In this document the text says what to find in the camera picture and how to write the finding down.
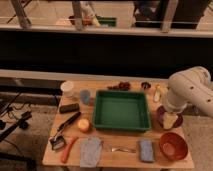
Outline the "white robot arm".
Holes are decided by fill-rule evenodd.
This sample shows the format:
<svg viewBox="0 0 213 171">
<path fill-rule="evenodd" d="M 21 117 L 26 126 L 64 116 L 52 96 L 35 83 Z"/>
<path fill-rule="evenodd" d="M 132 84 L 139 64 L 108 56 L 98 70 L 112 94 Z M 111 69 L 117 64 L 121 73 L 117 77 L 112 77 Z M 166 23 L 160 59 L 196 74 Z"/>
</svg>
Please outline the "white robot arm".
<svg viewBox="0 0 213 171">
<path fill-rule="evenodd" d="M 162 99 L 165 109 L 163 128 L 171 129 L 178 114 L 187 107 L 187 103 L 197 106 L 202 112 L 213 117 L 213 90 L 210 72 L 204 67 L 192 67 L 172 74 L 168 79 L 168 91 Z"/>
</svg>

